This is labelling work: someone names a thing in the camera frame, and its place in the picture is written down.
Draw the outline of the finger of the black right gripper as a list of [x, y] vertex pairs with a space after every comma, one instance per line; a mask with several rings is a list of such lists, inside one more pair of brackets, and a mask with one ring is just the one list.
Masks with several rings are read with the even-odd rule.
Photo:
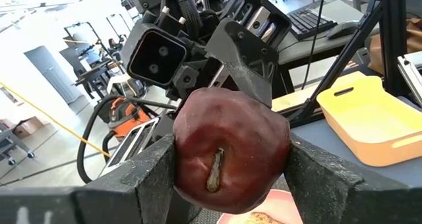
[[166, 90], [166, 96], [172, 100], [185, 99], [189, 91], [196, 84], [199, 71], [189, 65], [181, 65], [171, 81], [170, 87]]
[[207, 56], [219, 60], [235, 86], [249, 97], [272, 106], [272, 79], [278, 54], [238, 22], [223, 19], [208, 43]]

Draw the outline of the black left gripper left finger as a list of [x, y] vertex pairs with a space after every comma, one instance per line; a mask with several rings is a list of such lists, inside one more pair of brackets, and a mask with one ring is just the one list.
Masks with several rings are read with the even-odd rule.
[[121, 182], [134, 188], [140, 222], [166, 223], [175, 172], [174, 135], [167, 134], [127, 162]]

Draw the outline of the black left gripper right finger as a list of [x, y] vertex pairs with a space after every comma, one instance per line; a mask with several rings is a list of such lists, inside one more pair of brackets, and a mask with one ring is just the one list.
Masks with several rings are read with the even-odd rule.
[[394, 199], [406, 186], [291, 135], [285, 178], [304, 223], [391, 223]]

